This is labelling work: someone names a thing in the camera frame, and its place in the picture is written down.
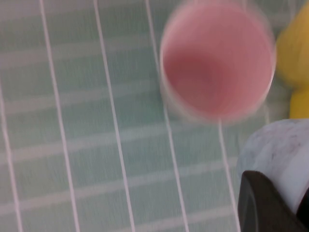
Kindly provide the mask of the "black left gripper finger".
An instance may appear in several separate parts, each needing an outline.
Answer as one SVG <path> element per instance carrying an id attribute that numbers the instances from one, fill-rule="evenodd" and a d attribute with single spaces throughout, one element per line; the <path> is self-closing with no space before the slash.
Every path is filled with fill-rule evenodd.
<path id="1" fill-rule="evenodd" d="M 305 192 L 293 213 L 264 174 L 245 171 L 241 177 L 238 216 L 241 232 L 307 232 L 309 192 Z"/>

